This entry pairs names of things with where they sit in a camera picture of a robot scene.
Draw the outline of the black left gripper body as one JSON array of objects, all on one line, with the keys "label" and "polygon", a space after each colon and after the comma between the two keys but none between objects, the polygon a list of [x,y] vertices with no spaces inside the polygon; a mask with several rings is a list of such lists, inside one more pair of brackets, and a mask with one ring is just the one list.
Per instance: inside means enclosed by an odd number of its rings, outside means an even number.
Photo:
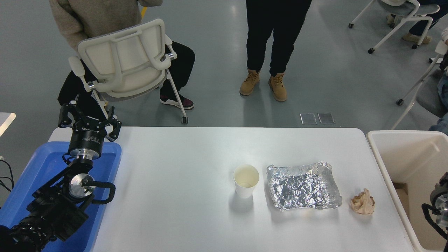
[{"label": "black left gripper body", "polygon": [[83,121],[78,121],[72,126],[72,137],[68,151],[89,149],[102,152],[106,134],[107,131],[104,128],[97,128],[95,125],[87,126]]}]

